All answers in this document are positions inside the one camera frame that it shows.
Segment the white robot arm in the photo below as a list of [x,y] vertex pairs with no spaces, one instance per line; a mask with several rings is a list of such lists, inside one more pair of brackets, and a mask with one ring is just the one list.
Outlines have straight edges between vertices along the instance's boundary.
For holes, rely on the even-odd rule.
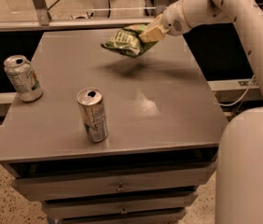
[[[179,0],[140,34],[143,42],[182,35],[202,24],[230,22],[263,97],[263,10],[255,0]],[[263,106],[233,118],[217,153],[215,224],[263,224]]]

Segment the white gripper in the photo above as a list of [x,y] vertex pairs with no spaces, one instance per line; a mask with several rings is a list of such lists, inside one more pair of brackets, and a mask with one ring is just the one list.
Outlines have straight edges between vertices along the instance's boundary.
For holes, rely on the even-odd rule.
[[184,0],[179,0],[169,5],[162,14],[158,15],[150,22],[139,38],[143,43],[158,42],[166,34],[171,36],[180,36],[191,30],[186,21],[183,9]]

